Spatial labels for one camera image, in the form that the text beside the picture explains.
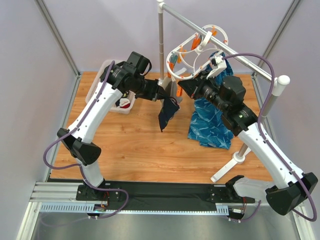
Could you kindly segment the orange clothes peg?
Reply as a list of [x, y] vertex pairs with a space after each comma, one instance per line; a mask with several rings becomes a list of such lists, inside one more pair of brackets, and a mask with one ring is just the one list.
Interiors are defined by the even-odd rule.
[[176, 89], [176, 97], [181, 97], [183, 94], [183, 89], [177, 85], [177, 89]]

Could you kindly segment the dark navy sock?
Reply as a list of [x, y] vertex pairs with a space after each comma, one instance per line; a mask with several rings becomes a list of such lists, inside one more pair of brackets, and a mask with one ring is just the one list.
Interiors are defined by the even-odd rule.
[[179, 110], [180, 105], [175, 98], [168, 97], [163, 100], [162, 108], [158, 114], [159, 128], [161, 132], [163, 132], [169, 121]]

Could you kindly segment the cream beige sock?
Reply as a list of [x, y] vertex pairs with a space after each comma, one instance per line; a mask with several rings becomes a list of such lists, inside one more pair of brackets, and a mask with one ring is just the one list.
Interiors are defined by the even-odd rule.
[[165, 92], [170, 95], [172, 90], [172, 79], [166, 76], [163, 80], [162, 87]]

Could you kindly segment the white round clip hanger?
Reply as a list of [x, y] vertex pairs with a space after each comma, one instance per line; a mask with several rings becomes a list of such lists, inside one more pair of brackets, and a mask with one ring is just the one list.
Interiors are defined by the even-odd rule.
[[224, 44], [229, 43], [228, 35], [221, 27], [208, 24], [202, 29], [205, 36], [194, 33], [167, 55], [167, 76], [172, 81], [193, 79], [206, 70], [213, 53], [223, 51], [215, 43], [210, 43], [210, 37], [221, 37]]

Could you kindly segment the grey sock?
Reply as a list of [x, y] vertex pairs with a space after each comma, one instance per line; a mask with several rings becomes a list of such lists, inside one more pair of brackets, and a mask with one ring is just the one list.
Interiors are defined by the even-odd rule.
[[171, 87], [170, 87], [170, 96], [174, 99], [177, 100], [177, 90], [178, 90], [178, 87], [177, 87], [177, 82], [176, 81], [171, 81]]

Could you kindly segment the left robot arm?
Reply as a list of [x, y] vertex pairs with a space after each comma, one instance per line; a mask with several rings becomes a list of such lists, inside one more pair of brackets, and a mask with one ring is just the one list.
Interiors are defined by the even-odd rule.
[[133, 51], [126, 61], [112, 62], [98, 81], [96, 90], [78, 118], [68, 127], [60, 128], [57, 136], [75, 158], [83, 175], [77, 200], [102, 200], [108, 196], [98, 159], [102, 149], [94, 144], [95, 133], [111, 108], [124, 93], [131, 91], [137, 98], [162, 101], [158, 115], [159, 127], [164, 130], [179, 110], [177, 100], [170, 96], [157, 80], [146, 79], [152, 68], [150, 60]]

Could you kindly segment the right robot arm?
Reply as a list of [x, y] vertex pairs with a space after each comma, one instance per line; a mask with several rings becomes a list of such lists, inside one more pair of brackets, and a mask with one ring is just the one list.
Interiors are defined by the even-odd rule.
[[193, 79], [184, 79], [178, 85], [192, 99], [205, 98], [222, 112], [225, 127], [248, 146], [272, 177], [271, 182], [233, 178], [232, 188], [240, 197], [266, 201], [278, 214], [285, 216], [304, 200], [318, 183], [313, 172], [305, 173], [269, 137], [258, 116], [244, 104], [246, 89], [239, 77], [226, 76], [217, 85], [215, 80], [201, 72]]

